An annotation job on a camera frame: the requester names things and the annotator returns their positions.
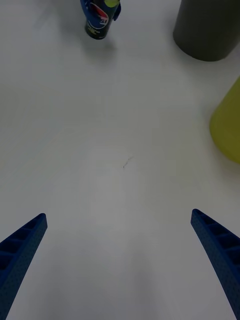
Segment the white table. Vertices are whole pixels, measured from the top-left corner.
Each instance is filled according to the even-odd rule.
[[[235,319],[190,218],[240,236],[240,166],[208,129],[240,51],[181,52],[179,5],[122,1],[96,41],[78,0],[0,0],[0,241],[48,220],[9,320]]]

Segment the yellow container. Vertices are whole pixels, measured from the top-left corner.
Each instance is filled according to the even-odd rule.
[[[210,133],[225,156],[240,164],[240,77],[214,111]]]

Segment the white surface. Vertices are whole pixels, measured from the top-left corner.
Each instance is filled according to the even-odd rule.
[[[190,218],[240,236],[240,166],[208,130],[239,52],[181,52],[177,0],[123,1],[102,41],[78,0],[0,4],[0,241],[48,220],[8,319],[233,320]]]

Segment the gray cylinder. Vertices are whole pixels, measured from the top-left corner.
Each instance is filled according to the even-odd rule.
[[[224,59],[240,41],[240,0],[182,0],[173,38],[193,58]]]

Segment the blue can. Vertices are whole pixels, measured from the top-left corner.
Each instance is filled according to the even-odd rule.
[[[120,0],[80,0],[86,16],[86,33],[97,40],[104,39],[112,21],[121,12]]]

